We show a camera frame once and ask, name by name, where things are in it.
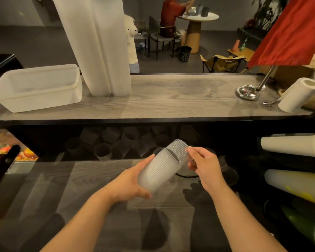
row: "black waste basket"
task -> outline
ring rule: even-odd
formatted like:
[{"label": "black waste basket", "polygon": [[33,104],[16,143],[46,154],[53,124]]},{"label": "black waste basket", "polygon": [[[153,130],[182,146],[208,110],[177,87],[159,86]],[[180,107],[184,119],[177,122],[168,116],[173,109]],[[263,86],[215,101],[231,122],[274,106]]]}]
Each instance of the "black waste basket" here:
[{"label": "black waste basket", "polygon": [[191,52],[191,47],[182,46],[180,48],[179,60],[181,62],[188,62],[189,56],[190,56],[190,52]]}]

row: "chair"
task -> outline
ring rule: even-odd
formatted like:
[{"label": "chair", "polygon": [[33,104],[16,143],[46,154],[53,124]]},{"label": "chair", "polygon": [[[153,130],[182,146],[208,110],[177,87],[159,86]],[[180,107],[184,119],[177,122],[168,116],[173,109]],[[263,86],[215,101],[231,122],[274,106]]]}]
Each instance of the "chair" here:
[{"label": "chair", "polygon": [[148,26],[146,25],[146,22],[142,19],[138,19],[134,21],[134,25],[138,29],[138,33],[141,33],[141,35],[135,35],[135,40],[145,40],[145,50],[147,49],[147,39],[148,39]]},{"label": "chair", "polygon": [[203,63],[203,73],[204,73],[204,65],[208,68],[209,72],[228,72],[229,69],[236,67],[234,72],[237,72],[241,61],[245,60],[245,56],[239,56],[233,58],[232,56],[225,57],[220,55],[215,55],[209,60],[204,59],[202,55],[202,63]]},{"label": "chair", "polygon": [[175,43],[176,38],[166,38],[161,36],[160,29],[161,28],[172,28],[174,30],[174,34],[176,32],[175,26],[164,26],[161,27],[159,21],[157,21],[152,16],[149,16],[149,29],[148,29],[148,57],[151,57],[151,40],[156,42],[156,60],[158,59],[158,49],[159,49],[159,42],[162,42],[162,51],[165,46],[165,42],[172,42],[173,43],[173,57],[175,52]]}]

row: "hand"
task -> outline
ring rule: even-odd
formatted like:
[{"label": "hand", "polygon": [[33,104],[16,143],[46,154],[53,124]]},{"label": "hand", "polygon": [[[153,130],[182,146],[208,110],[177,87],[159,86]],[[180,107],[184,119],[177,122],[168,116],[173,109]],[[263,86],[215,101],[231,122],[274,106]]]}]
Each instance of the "hand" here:
[{"label": "hand", "polygon": [[138,175],[153,158],[154,154],[139,162],[136,166],[124,170],[102,190],[105,190],[111,197],[113,203],[128,201],[135,197],[150,199],[151,194],[138,185]]},{"label": "hand", "polygon": [[201,147],[188,147],[187,151],[193,158],[188,167],[197,173],[207,192],[214,193],[219,186],[226,184],[215,154]]}]

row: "red shirt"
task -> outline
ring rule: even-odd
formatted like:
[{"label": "red shirt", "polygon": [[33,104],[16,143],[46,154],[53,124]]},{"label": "red shirt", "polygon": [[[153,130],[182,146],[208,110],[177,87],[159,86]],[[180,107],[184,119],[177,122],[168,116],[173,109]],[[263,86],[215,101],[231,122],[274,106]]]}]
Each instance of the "red shirt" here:
[{"label": "red shirt", "polygon": [[[161,12],[161,27],[164,26],[174,26],[176,18],[182,16],[185,12],[186,7],[177,3],[174,0],[165,0],[163,2],[162,12]],[[174,38],[173,28],[161,29],[161,35],[168,38]]]}]

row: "stuffed animal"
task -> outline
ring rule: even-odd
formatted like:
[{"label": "stuffed animal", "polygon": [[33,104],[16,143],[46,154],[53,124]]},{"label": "stuffed animal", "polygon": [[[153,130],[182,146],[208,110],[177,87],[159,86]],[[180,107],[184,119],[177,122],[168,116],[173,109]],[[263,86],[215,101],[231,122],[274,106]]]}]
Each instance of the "stuffed animal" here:
[{"label": "stuffed animal", "polygon": [[138,35],[138,29],[134,25],[134,19],[128,15],[125,15],[125,30],[127,39],[128,50],[128,63],[130,64],[131,73],[139,73],[139,61],[136,55],[134,37]]}]

